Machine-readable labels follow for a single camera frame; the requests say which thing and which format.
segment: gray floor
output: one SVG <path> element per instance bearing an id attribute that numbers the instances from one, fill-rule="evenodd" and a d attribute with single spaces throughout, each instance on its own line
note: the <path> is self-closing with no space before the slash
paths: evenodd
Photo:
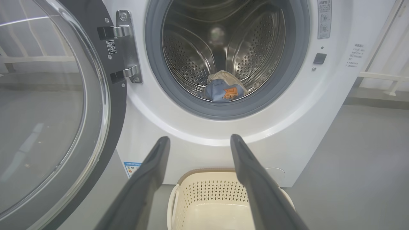
<path id="1" fill-rule="evenodd" d="M 0 212 L 36 188 L 65 156 L 81 121 L 77 91 L 3 90 L 0 83 Z"/>
<path id="2" fill-rule="evenodd" d="M 307 226 L 311 230 L 407 229 L 408 137 L 409 110 L 342 106 L 297 182 L 285 188 Z M 90 196 L 59 230 L 92 229 L 125 182 L 114 154 Z M 167 229 L 172 188 L 163 185 L 155 193 L 149 230 Z"/>
<path id="3" fill-rule="evenodd" d="M 362 77 L 356 79 L 354 86 L 344 101 L 344 105 L 409 110 L 409 92 L 396 91 L 396 96 L 389 96 L 385 93 L 385 90 L 359 87 L 362 80 Z"/>

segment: metal hinge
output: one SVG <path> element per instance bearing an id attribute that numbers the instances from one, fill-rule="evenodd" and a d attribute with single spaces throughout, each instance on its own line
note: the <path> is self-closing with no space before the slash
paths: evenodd
<path id="1" fill-rule="evenodd" d="M 118 10 L 116 20 L 116 26 L 97 28 L 99 39 L 104 41 L 114 40 L 120 47 L 119 54 L 123 57 L 125 66 L 124 70 L 116 72 L 115 75 L 128 77 L 132 83 L 142 83 L 130 11 Z"/>

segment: sticker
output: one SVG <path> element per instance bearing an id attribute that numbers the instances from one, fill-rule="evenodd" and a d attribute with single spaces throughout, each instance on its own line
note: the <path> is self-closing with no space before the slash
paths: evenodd
<path id="1" fill-rule="evenodd" d="M 117 52 L 114 40 L 106 41 L 106 46 L 108 47 L 109 54 L 115 54 Z"/>
<path id="2" fill-rule="evenodd" d="M 356 68 L 360 59 L 364 55 L 365 49 L 363 44 L 355 43 L 351 53 L 349 54 L 348 61 L 345 63 L 346 67 Z"/>
<path id="3" fill-rule="evenodd" d="M 318 39 L 329 38 L 331 33 L 332 0 L 318 0 Z"/>
<path id="4" fill-rule="evenodd" d="M 135 162 L 124 162 L 126 172 L 128 173 L 128 178 L 131 178 L 132 175 L 141 167 L 142 163 L 135 163 Z"/>

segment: washing machine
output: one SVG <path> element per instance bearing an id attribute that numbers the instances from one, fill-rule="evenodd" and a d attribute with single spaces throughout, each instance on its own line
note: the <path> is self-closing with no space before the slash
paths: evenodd
<path id="1" fill-rule="evenodd" d="M 0 229 L 52 229 L 117 149 L 164 184 L 233 168 L 239 134 L 281 187 L 313 155 L 394 0 L 0 1 Z M 208 75 L 247 91 L 215 103 Z"/>

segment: instruction label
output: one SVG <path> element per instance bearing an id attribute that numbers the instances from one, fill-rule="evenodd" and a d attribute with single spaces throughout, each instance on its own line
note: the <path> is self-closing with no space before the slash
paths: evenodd
<path id="1" fill-rule="evenodd" d="M 128 173 L 128 178 L 131 178 L 132 175 L 136 172 L 136 170 L 138 170 L 138 168 L 141 167 L 142 163 L 124 162 L 124 164 L 126 172 Z"/>
<path id="2" fill-rule="evenodd" d="M 356 68 L 359 64 L 360 59 L 364 55 L 365 49 L 363 44 L 355 43 L 354 48 L 352 48 L 349 54 L 348 61 L 345 63 L 346 67 Z"/>
<path id="3" fill-rule="evenodd" d="M 331 33 L 332 0 L 318 0 L 318 39 L 329 38 Z"/>

